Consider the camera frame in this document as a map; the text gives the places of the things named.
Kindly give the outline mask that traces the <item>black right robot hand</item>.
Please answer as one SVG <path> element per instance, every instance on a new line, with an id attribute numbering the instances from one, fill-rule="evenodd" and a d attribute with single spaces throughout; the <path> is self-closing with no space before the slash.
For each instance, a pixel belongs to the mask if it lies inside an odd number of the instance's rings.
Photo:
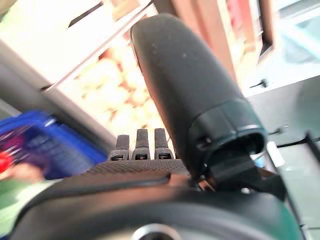
<path id="1" fill-rule="evenodd" d="M 206 44 L 169 14 L 135 23 L 137 63 L 178 158 L 170 170 L 88 172 L 19 213 L 11 240 L 303 240 L 280 175 L 251 156 L 268 133 Z"/>

